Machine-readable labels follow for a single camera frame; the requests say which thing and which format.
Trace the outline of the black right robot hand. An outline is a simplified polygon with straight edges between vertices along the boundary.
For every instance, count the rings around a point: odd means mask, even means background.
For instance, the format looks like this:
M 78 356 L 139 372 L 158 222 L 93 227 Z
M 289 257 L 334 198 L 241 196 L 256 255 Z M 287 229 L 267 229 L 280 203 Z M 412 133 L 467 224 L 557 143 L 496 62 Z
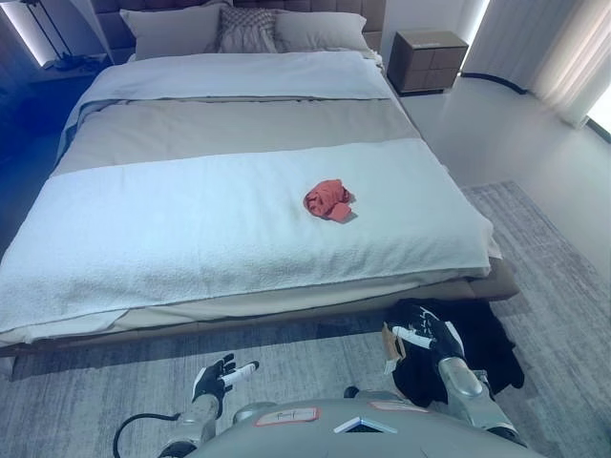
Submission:
M 440 320 L 420 305 L 410 305 L 403 312 L 402 318 L 391 316 L 387 320 L 387 327 L 395 337 L 427 350 L 434 364 L 465 357 L 463 343 L 451 322 Z

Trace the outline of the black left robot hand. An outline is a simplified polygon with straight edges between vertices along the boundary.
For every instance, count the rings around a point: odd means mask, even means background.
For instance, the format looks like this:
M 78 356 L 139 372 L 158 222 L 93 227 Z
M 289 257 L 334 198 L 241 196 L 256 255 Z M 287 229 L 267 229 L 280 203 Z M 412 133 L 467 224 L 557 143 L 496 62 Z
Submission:
M 221 403 L 224 395 L 235 383 L 245 380 L 259 367 L 258 361 L 237 366 L 233 353 L 224 355 L 215 363 L 200 370 L 193 383 L 192 401 L 195 402 L 202 395 L 212 395 Z

